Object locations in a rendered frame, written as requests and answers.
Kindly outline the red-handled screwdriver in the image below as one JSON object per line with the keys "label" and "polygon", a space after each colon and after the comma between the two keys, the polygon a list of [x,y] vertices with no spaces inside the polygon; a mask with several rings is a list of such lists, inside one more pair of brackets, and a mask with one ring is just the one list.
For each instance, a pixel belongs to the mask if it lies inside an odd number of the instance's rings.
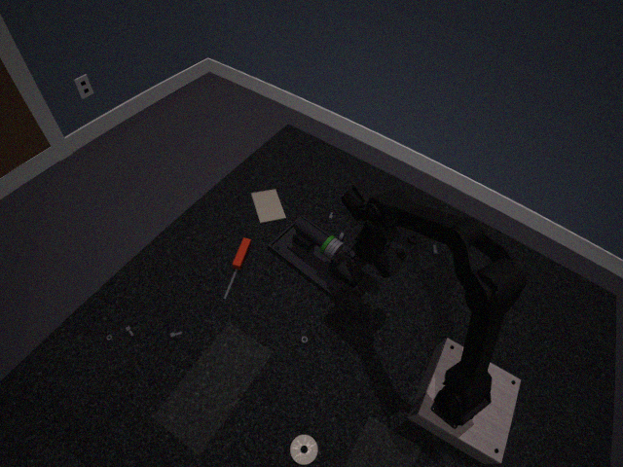
{"label": "red-handled screwdriver", "polygon": [[235,279],[235,277],[236,277],[236,275],[237,275],[238,270],[241,270],[241,269],[242,269],[242,267],[243,267],[243,265],[242,265],[242,264],[243,264],[243,262],[244,262],[244,259],[245,259],[245,257],[246,257],[246,254],[247,254],[247,252],[248,252],[248,249],[249,249],[250,245],[251,245],[251,239],[248,239],[248,238],[245,238],[245,237],[244,237],[244,238],[242,239],[242,241],[241,241],[240,246],[239,246],[239,251],[238,251],[238,253],[237,253],[237,255],[236,255],[236,258],[235,258],[235,260],[234,260],[234,262],[233,262],[233,269],[235,269],[236,271],[235,271],[235,273],[234,273],[234,275],[233,275],[233,278],[231,279],[231,282],[230,282],[230,284],[229,284],[229,286],[228,286],[228,289],[227,289],[227,291],[226,291],[226,293],[225,293],[225,296],[224,296],[224,298],[223,298],[223,299],[225,299],[225,300],[226,300],[227,295],[228,295],[228,293],[229,293],[229,290],[230,290],[230,288],[231,288],[231,286],[232,286],[232,283],[233,283],[233,281],[234,281],[234,279]]}

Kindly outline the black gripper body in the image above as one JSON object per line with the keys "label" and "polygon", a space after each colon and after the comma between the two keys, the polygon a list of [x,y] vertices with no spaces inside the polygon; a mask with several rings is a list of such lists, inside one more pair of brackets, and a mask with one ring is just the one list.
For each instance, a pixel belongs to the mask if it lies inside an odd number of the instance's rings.
{"label": "black gripper body", "polygon": [[355,288],[363,278],[365,274],[363,267],[368,263],[367,260],[374,254],[378,254],[379,251],[383,250],[383,246],[387,243],[387,241],[385,241],[385,243],[380,246],[371,245],[363,239],[361,233],[355,240],[357,240],[357,242],[352,246],[351,250],[355,252],[358,258],[354,262],[343,258],[333,269],[333,274],[345,282],[350,288]]}

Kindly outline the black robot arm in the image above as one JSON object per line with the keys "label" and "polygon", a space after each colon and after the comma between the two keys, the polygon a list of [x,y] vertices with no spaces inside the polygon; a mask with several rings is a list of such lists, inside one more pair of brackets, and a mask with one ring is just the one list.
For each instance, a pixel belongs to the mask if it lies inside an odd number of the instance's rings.
{"label": "black robot arm", "polygon": [[[486,233],[475,219],[415,203],[410,196],[392,189],[371,197],[361,182],[353,184],[342,202],[357,221],[366,221],[363,239],[374,246],[387,241],[383,250],[367,262],[375,264],[382,278],[394,276],[405,264],[405,249],[389,247],[404,227],[446,244],[454,258],[456,276],[471,309],[461,361],[445,374],[442,390],[431,410],[454,429],[491,402],[492,377],[488,368],[504,314],[518,300],[527,279],[507,247]],[[479,249],[492,262],[475,271],[470,247]],[[434,408],[434,409],[433,409]]]}

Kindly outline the green spacer ring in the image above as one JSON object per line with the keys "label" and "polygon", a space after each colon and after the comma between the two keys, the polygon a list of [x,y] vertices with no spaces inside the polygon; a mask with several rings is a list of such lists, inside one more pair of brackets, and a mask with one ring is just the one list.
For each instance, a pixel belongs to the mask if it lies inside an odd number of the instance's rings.
{"label": "green spacer ring", "polygon": [[326,248],[326,247],[327,247],[327,245],[331,242],[331,240],[332,240],[332,239],[334,239],[334,238],[335,238],[335,236],[330,235],[330,236],[329,236],[329,237],[328,237],[328,238],[324,241],[324,243],[322,244],[322,246],[321,246],[321,248],[320,248],[320,253],[321,253],[321,254],[323,254],[323,253],[324,253],[325,248]]}

